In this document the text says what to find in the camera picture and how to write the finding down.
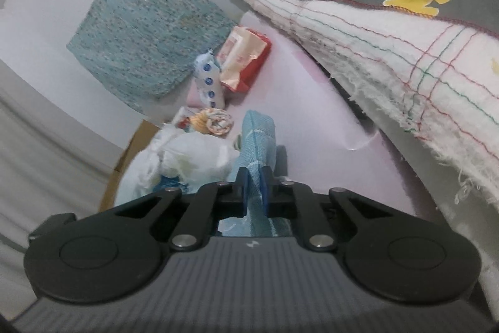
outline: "red package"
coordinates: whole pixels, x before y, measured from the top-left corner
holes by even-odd
[[[221,65],[222,85],[233,92],[248,92],[269,56],[271,46],[263,34],[248,27],[234,27],[216,56]]]

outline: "light blue cloth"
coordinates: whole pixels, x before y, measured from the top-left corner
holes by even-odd
[[[67,48],[104,87],[141,112],[192,72],[235,23],[211,0],[94,0]]]
[[[251,174],[248,214],[244,218],[228,218],[220,221],[223,236],[272,237],[291,236],[289,221],[283,218],[269,219],[264,214],[260,193],[260,168],[275,169],[275,124],[270,116],[248,111],[243,120],[241,154],[235,161],[228,181],[233,182],[240,167],[247,167]]]

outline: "gray ribbed surface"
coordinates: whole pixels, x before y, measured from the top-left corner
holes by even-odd
[[[257,241],[253,248],[247,243]],[[41,299],[17,322],[26,333],[346,332],[484,333],[491,325],[464,301],[429,308],[380,300],[335,258],[294,238],[211,238],[173,256],[141,292],[100,306]]]

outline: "white package with blue dots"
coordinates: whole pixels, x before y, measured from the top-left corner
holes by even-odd
[[[209,108],[225,108],[224,92],[220,82],[220,65],[210,50],[196,58],[194,77],[203,105]]]

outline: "cardboard box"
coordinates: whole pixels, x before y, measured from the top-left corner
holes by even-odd
[[[106,192],[100,201],[99,212],[106,211],[114,206],[114,198],[116,197],[116,191],[118,190],[121,177],[123,177],[123,174],[134,157],[148,146],[149,142],[158,130],[159,128],[154,124],[145,120],[142,121],[141,125],[130,140],[128,147],[121,155],[118,164],[116,164],[111,177],[109,178]]]

